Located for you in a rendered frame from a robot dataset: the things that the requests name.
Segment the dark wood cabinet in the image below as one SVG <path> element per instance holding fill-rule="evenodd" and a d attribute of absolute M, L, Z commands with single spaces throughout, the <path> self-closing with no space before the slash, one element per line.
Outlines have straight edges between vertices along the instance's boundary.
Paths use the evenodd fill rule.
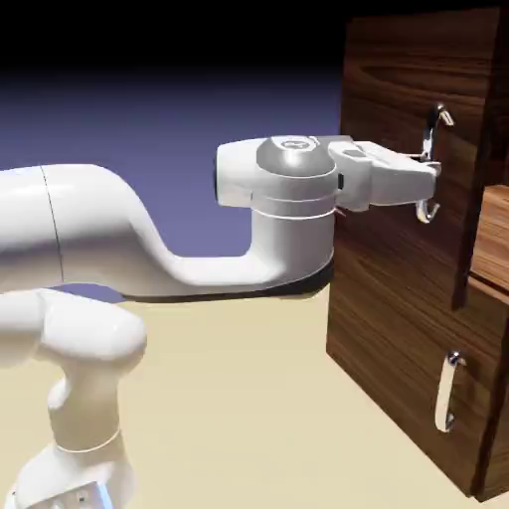
<path fill-rule="evenodd" d="M 480 1 L 488 4 L 503 3 L 509 13 L 509 0 L 474 0 L 471 7 Z M 347 29 L 354 18 L 456 9 L 402 8 L 390 14 L 374 11 L 356 13 L 347 25 L 345 46 Z M 500 104 L 500 132 L 506 145 L 501 160 L 493 165 L 492 175 L 484 187 L 468 280 L 471 285 L 490 294 L 509 309 L 509 16 L 500 35 L 497 97 Z"/>

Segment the dark wood door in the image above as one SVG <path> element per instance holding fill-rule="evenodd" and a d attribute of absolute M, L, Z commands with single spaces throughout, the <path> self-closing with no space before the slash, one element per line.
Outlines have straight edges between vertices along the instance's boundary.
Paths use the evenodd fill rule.
<path fill-rule="evenodd" d="M 434 129 L 441 165 L 421 223 L 410 205 L 374 207 L 336 220 L 336 282 L 355 282 L 401 306 L 502 320 L 506 307 L 469 283 L 484 187 L 501 160 L 497 97 L 503 3 L 354 18 L 344 54 L 341 130 L 392 150 L 419 153 Z"/>
<path fill-rule="evenodd" d="M 465 307 L 419 294 L 365 258 L 336 257 L 327 353 L 466 495 L 509 492 L 509 309 L 472 288 Z M 457 350 L 450 432 L 434 425 L 442 362 Z"/>

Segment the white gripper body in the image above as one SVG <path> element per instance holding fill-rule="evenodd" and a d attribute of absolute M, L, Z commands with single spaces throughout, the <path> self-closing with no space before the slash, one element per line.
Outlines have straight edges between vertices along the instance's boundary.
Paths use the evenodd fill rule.
<path fill-rule="evenodd" d="M 433 197 L 434 168 L 374 142 L 355 144 L 371 161 L 370 205 L 406 205 Z"/>

